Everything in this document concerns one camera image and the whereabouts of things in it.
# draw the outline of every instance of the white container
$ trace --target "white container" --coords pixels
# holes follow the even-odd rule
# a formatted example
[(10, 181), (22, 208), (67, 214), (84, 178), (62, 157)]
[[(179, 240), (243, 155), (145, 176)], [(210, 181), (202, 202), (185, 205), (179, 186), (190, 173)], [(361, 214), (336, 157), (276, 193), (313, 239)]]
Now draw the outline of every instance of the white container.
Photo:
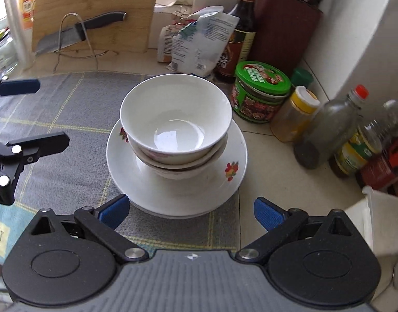
[(171, 7), (175, 4), (176, 0), (156, 0), (154, 4), (154, 12), (159, 13), (165, 8)]
[(362, 189), (365, 198), (345, 212), (377, 256), (398, 254), (398, 197), (370, 186)]
[(163, 164), (155, 161), (154, 159), (151, 159), (148, 157), (138, 146), (138, 144), (129, 138), (129, 143), (131, 144), (131, 148), (133, 149), (134, 153), (136, 156), (145, 164), (152, 165), (155, 167), (159, 167), (161, 169), (168, 169), (168, 170), (185, 170), (185, 169), (192, 169), (195, 167), (199, 167), (203, 164), (205, 164), (208, 160), (212, 158), (213, 155), (219, 150), (219, 149), (225, 149), (228, 141), (228, 133), (219, 141), (217, 144), (215, 144), (212, 149), (203, 157), (194, 160), (193, 162), (186, 163), (186, 164), (179, 164), (179, 165), (168, 165), (168, 164)]
[(228, 98), (200, 77), (168, 74), (148, 79), (124, 98), (120, 120), (150, 158), (180, 165), (205, 156), (228, 131)]

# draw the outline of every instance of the glass jar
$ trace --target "glass jar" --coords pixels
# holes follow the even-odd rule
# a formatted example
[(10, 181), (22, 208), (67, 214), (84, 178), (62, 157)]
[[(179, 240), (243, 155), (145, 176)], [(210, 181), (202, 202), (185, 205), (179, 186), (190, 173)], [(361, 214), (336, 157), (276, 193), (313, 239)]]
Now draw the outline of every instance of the glass jar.
[(293, 141), (306, 128), (319, 105), (319, 100), (311, 91), (303, 86), (296, 87), (271, 121), (274, 136), (282, 142)]
[(0, 74), (9, 75), (17, 66), (16, 48), (9, 29), (0, 30)]

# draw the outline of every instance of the plastic wrap roll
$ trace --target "plastic wrap roll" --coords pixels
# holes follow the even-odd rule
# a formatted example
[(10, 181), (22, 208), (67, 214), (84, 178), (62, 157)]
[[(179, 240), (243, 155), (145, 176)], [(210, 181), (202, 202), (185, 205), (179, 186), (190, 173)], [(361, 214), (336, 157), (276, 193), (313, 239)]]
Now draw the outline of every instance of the plastic wrap roll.
[(27, 46), (20, 12), (17, 7), (17, 0), (4, 0), (4, 4), (6, 7), (7, 22), (10, 27), (11, 37), (14, 39), (19, 63), (23, 69), (28, 69), (33, 65), (34, 56)]

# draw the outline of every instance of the knife block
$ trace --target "knife block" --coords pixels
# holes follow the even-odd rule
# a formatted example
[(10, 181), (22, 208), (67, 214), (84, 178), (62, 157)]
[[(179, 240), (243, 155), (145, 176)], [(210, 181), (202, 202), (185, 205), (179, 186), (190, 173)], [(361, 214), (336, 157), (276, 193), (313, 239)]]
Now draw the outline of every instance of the knife block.
[(323, 13), (302, 0), (257, 0), (254, 11), (257, 32), (248, 60), (291, 76)]

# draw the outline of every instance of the plastic bag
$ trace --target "plastic bag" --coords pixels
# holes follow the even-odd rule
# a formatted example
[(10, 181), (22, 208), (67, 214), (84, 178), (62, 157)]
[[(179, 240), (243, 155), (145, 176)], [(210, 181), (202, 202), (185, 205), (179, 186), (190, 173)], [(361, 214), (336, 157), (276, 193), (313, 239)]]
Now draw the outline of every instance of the plastic bag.
[(220, 11), (201, 15), (173, 37), (168, 68), (210, 78), (238, 21), (238, 17)]

